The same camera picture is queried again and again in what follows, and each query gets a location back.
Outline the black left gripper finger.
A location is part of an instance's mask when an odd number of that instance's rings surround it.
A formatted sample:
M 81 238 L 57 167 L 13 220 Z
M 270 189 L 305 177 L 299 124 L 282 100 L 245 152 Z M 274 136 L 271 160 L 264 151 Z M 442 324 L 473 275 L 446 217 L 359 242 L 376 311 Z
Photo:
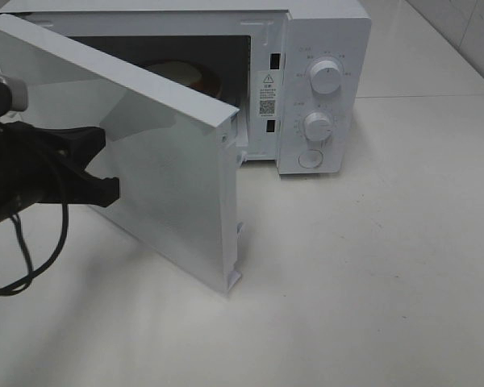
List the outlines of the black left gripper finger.
M 92 161 L 106 146 L 106 134 L 100 127 L 79 127 L 52 132 L 57 150 L 72 161 Z
M 74 203 L 106 208 L 119 200 L 119 179 L 99 178 L 76 169 L 74 180 Z

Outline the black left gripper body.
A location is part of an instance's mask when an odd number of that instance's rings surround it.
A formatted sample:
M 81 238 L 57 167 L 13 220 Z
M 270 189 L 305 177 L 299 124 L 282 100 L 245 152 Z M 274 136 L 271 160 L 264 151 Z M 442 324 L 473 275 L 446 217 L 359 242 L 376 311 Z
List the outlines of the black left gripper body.
M 90 161 L 72 161 L 57 150 L 52 132 L 20 121 L 0 123 L 0 218 L 36 203 L 75 204 L 75 170 Z

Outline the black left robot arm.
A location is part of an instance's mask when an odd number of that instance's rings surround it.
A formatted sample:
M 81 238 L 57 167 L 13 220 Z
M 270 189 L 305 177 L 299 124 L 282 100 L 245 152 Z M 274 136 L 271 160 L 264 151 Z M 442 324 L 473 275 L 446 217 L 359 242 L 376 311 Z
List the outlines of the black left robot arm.
M 117 201 L 117 177 L 86 171 L 105 146 L 100 127 L 0 123 L 0 222 L 36 203 L 107 207 Z

